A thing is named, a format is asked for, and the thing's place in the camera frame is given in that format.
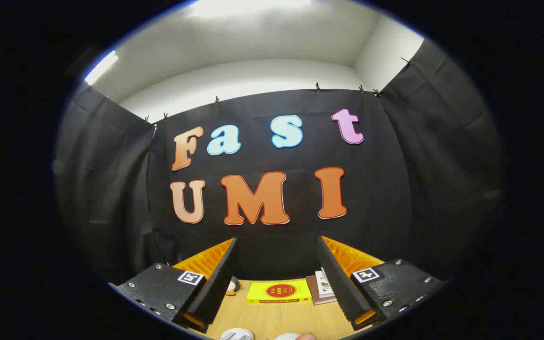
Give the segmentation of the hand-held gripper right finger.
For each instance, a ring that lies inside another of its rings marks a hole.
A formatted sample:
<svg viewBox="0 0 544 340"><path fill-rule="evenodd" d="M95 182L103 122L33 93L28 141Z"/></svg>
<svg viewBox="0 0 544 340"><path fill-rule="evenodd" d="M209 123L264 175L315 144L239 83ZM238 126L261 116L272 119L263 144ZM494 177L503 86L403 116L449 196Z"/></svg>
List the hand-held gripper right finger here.
<svg viewBox="0 0 544 340"><path fill-rule="evenodd" d="M354 331L399 318L447 285L402 258L383 261L325 236L318 258Z"/></svg>

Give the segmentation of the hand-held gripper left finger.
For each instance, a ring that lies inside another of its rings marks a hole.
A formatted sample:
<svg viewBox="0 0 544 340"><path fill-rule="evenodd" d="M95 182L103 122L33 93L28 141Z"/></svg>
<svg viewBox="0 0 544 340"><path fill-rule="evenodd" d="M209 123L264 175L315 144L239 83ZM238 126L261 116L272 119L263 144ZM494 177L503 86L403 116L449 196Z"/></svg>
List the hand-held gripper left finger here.
<svg viewBox="0 0 544 340"><path fill-rule="evenodd" d="M187 333L214 322L238 264L238 240L228 239L175 265L155 263L108 285L125 300Z"/></svg>

